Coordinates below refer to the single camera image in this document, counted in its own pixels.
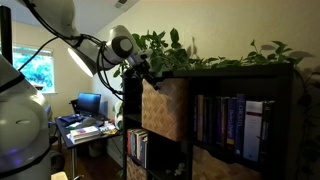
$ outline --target woven storage bin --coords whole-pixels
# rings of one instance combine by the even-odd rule
[[[174,141],[186,138],[188,80],[165,79],[158,91],[145,80],[142,127]]]
[[[127,156],[127,180],[147,180],[147,172]]]
[[[206,150],[193,147],[192,180],[262,180],[259,172],[240,164],[227,164]]]

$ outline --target computer monitor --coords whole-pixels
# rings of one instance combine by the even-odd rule
[[[82,115],[99,114],[101,94],[79,92],[77,99],[77,111]]]

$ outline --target wall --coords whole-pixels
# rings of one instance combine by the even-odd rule
[[[51,33],[42,27],[12,23],[13,44],[39,48],[53,38]],[[88,77],[71,59],[67,52],[69,46],[57,39],[45,48],[53,50],[54,81],[56,94],[47,94],[45,97],[52,105],[53,117],[71,114],[73,109],[70,100],[76,99],[79,91],[91,91],[92,79]]]
[[[295,50],[312,54],[314,57],[306,58],[299,67],[314,69],[319,66],[320,55],[319,9],[320,2],[312,0],[140,0],[96,36],[108,40],[109,30],[119,24],[138,34],[155,30],[169,35],[175,27],[186,48],[195,39],[199,57],[235,59],[253,50],[249,45],[253,39],[258,46],[279,40]],[[113,71],[108,72],[109,80],[118,88],[121,80],[113,79],[112,74]],[[116,98],[101,86],[97,77],[93,85],[94,91],[108,97],[111,114]],[[299,123],[292,125],[295,128],[290,133],[292,139],[300,132]],[[290,142],[289,149],[288,179],[292,179],[297,143]]]

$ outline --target desk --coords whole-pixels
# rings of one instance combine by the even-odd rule
[[[76,165],[77,165],[77,149],[76,147],[79,146],[80,144],[88,144],[88,143],[92,143],[95,141],[99,141],[102,139],[107,139],[107,138],[112,138],[112,137],[116,137],[119,136],[119,134],[105,134],[102,135],[100,137],[98,137],[97,139],[93,139],[93,140],[89,140],[83,143],[79,143],[79,144],[73,144],[71,142],[71,140],[67,137],[67,134],[70,133],[70,129],[67,129],[63,126],[64,121],[59,119],[59,118],[54,118],[55,122],[57,123],[57,127],[59,130],[59,139],[58,139],[58,147],[59,147],[59,151],[61,150],[61,137],[64,141],[65,146],[67,147],[67,149],[71,150],[71,159],[72,159],[72,179],[74,179],[76,177]]]

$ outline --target ceiling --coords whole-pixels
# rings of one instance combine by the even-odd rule
[[[94,35],[116,17],[132,7],[137,1],[138,0],[74,0],[76,28],[82,34]],[[0,0],[0,5],[11,9],[11,18],[13,21],[42,27],[31,12],[17,0]]]

